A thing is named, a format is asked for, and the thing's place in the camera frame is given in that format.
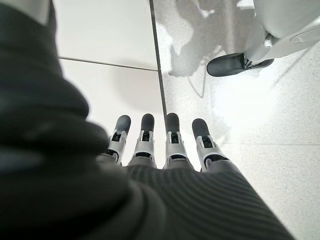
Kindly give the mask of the left robot hand dark palm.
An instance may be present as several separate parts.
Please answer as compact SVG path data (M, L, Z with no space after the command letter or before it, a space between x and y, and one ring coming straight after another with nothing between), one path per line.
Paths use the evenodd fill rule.
M64 79L50 0L0 3L0 237L3 240L290 240L236 166L128 166Z

